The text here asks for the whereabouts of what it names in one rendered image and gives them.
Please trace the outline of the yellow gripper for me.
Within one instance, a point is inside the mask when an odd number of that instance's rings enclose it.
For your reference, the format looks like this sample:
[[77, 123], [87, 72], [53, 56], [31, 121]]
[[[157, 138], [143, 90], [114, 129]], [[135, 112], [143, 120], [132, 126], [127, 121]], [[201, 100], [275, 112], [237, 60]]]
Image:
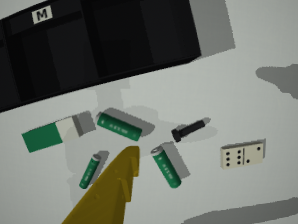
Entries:
[[123, 224], [139, 163], [139, 146], [123, 149], [61, 224]]

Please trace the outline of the black bolt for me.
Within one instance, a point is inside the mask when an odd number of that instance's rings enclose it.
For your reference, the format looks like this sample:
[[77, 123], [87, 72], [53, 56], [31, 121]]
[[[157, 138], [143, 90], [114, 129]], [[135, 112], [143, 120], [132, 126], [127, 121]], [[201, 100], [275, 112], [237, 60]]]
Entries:
[[171, 130], [171, 133], [177, 143], [177, 142], [181, 141], [181, 137], [186, 136], [186, 135], [188, 135], [196, 130], [199, 130], [203, 127], [205, 127], [205, 123], [203, 120], [200, 120], [200, 121], [198, 121], [192, 125], [189, 125], [181, 130], [177, 131], [176, 129], [173, 129], [173, 130]]

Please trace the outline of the black bin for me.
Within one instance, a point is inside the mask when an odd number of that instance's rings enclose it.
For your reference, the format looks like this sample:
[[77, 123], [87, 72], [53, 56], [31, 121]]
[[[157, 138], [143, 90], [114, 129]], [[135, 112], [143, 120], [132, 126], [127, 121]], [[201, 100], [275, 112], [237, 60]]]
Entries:
[[201, 55], [189, 0], [46, 0], [0, 20], [0, 113]]

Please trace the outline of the beige domino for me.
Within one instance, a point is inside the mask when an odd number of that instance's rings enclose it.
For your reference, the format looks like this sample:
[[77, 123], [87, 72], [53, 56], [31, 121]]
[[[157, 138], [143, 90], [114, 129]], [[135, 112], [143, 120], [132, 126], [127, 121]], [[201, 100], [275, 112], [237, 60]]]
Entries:
[[262, 163], [263, 143], [253, 142], [221, 147], [221, 168], [231, 169]]

